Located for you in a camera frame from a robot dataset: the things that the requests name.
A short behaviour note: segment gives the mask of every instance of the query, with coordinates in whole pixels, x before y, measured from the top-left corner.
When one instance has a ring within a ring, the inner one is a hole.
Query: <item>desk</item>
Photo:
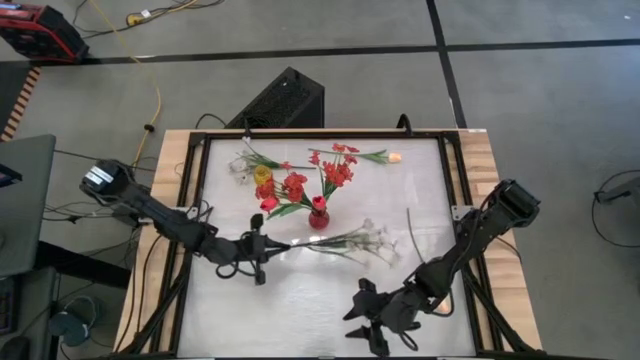
[[[328,129],[319,129],[314,131],[327,131]],[[220,132],[241,132],[240,130],[219,130]],[[261,130],[261,131],[295,131],[295,130]],[[376,131],[371,129],[352,129],[340,131]],[[157,198],[159,201],[167,206],[175,206],[178,198],[178,192],[180,189],[181,173],[183,171],[183,164],[187,153],[187,145],[189,136],[192,130],[170,130],[165,133],[162,149],[159,156],[158,167],[155,174],[151,195]],[[461,141],[462,154],[465,161],[467,170],[467,176],[469,178],[469,185],[471,188],[471,195],[473,203],[479,206],[482,200],[493,190],[494,186],[498,183],[499,177],[497,174],[493,154],[491,151],[491,145],[489,143],[489,137],[484,130],[461,130],[459,132]],[[199,163],[200,152],[196,151],[194,164]],[[457,176],[457,170],[455,169],[456,161],[453,155],[450,157],[450,164],[452,165],[452,177],[454,185],[457,187],[456,196],[461,197],[460,181]],[[191,169],[189,174],[190,184],[196,183],[198,176],[197,166]],[[193,199],[195,188],[192,186],[187,189],[187,203]],[[124,329],[127,327],[131,316],[131,324],[129,325],[129,331],[124,335],[123,347],[131,342],[134,331],[138,327],[138,315],[141,309],[141,323],[143,326],[146,320],[153,313],[157,306],[159,292],[162,283],[163,271],[165,268],[165,261],[167,257],[167,251],[169,247],[168,241],[159,242],[153,249],[153,252],[149,255],[149,250],[153,241],[157,237],[155,230],[151,228],[144,229],[141,233],[140,243],[138,247],[138,253],[136,256],[136,271],[132,276],[136,277],[136,289],[135,298],[132,297],[133,281],[129,282],[129,289],[127,297],[125,299],[124,310],[120,321],[120,327],[118,329],[117,339],[123,336]],[[503,236],[505,240],[515,245],[513,234],[511,232]],[[149,255],[149,262],[147,265],[145,289],[144,289],[144,304],[140,306],[140,298],[142,296],[142,265],[145,259]],[[489,279],[492,285],[492,292],[494,301],[498,308],[502,311],[503,315],[510,322],[513,328],[521,335],[521,337],[535,348],[540,348],[540,339],[533,317],[531,304],[529,301],[529,295],[527,292],[522,268],[518,261],[518,258],[511,252],[509,248],[500,244],[499,242],[493,242],[485,253],[487,262],[487,270]],[[132,313],[132,301],[135,303]],[[481,335],[483,338],[483,346],[485,349],[492,349],[491,346],[491,333],[489,331],[488,320],[486,314],[482,311],[481,306],[478,305],[479,321],[481,328]],[[174,309],[173,307],[168,311],[163,323],[162,338],[160,342],[160,351],[166,351],[170,346],[170,333],[173,325]]]

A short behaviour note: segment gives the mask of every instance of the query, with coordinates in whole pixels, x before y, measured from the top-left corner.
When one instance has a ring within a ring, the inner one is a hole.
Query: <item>black stand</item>
[[[61,274],[121,289],[127,288],[131,277],[127,269],[40,241],[34,269],[47,266]]]

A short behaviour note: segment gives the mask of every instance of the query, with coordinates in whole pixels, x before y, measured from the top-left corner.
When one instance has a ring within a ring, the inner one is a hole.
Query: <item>gray carpet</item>
[[[70,18],[79,3],[51,4]],[[146,0],[98,3],[120,25],[128,12],[155,6]],[[448,44],[640,36],[640,6],[630,0],[436,4]],[[83,8],[79,23],[103,26],[90,7]],[[434,44],[422,0],[227,1],[123,36],[138,55]],[[124,54],[112,35],[89,44],[95,56]],[[450,55],[468,125],[489,130],[501,176],[517,178],[543,201],[540,217],[517,232],[517,241],[542,343],[551,353],[613,359],[640,353],[640,251],[601,241],[590,219],[600,183],[640,167],[639,51],[630,46]],[[0,60],[18,58],[0,44]],[[162,63],[150,66],[164,109],[144,156],[157,156],[164,130],[191,128],[204,112],[233,118],[287,66],[326,87],[327,127],[389,127],[400,113],[415,127],[454,126],[436,53]],[[128,162],[155,101],[135,65],[45,68],[17,136],[53,133],[60,149]],[[154,166],[154,159],[146,161]],[[56,155],[49,203],[86,200],[77,186],[90,166]],[[150,184],[152,178],[140,173],[139,180]],[[621,200],[599,208],[597,216],[612,240],[640,244],[637,214]],[[128,231],[116,221],[96,220],[45,224],[43,234],[72,250],[90,251],[123,241]],[[111,256],[117,262],[122,254]],[[105,321],[117,321],[115,304],[113,309]],[[105,333],[101,340],[112,337]],[[79,358],[99,350],[68,353]]]

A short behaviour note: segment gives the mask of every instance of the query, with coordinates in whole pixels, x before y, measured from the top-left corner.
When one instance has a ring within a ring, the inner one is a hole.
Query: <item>small red vase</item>
[[[309,225],[316,230],[322,230],[329,225],[329,213],[326,209],[324,210],[311,210],[309,214]]]

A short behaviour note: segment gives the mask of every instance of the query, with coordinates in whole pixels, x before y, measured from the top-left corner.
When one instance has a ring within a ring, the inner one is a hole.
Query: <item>red equipment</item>
[[[89,51],[76,29],[50,6],[0,2],[0,36],[35,60],[80,63]]]

